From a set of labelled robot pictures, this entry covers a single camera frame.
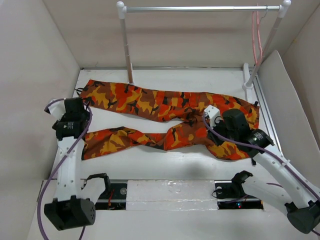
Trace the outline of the orange camouflage trousers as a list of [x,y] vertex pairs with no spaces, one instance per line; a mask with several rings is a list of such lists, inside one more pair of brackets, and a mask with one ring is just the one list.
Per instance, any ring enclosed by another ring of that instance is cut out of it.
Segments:
[[259,106],[235,96],[210,92],[163,91],[127,83],[89,80],[79,97],[90,107],[114,113],[129,114],[154,122],[181,122],[166,133],[143,133],[119,126],[89,132],[85,135],[84,160],[97,158],[139,145],[162,151],[204,145],[217,159],[237,161],[248,158],[234,143],[216,145],[208,138],[202,115],[213,106],[220,113],[238,109],[244,113],[250,129],[259,127]]

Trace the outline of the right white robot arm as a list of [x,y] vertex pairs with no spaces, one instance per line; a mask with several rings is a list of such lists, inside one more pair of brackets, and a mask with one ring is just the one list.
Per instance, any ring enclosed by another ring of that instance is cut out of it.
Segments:
[[261,129],[251,129],[244,113],[236,108],[220,113],[210,105],[204,110],[202,120],[208,138],[216,145],[235,144],[277,181],[266,183],[243,170],[234,175],[228,186],[216,189],[216,197],[256,197],[282,212],[301,233],[313,232],[320,223],[320,189],[282,155],[270,136]]

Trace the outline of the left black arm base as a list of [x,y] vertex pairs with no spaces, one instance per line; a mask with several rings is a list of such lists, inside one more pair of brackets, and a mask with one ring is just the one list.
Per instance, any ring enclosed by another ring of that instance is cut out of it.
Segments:
[[100,195],[97,203],[95,204],[95,209],[98,210],[126,210],[127,202],[127,192],[128,192],[128,182],[127,181],[111,181],[110,190],[108,193],[103,193]]

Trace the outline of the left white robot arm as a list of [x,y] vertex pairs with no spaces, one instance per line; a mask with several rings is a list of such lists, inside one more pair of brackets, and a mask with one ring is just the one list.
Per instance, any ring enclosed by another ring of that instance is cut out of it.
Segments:
[[52,100],[45,111],[56,119],[52,128],[57,139],[59,162],[54,173],[56,191],[52,202],[45,204],[44,214],[59,231],[91,226],[96,219],[95,204],[112,191],[106,173],[81,180],[85,135],[92,112],[80,97]]

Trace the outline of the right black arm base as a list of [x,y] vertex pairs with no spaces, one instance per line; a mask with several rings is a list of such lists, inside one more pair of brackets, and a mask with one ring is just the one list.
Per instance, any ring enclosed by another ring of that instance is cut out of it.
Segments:
[[263,210],[263,202],[239,190],[231,180],[215,180],[211,196],[218,210]]

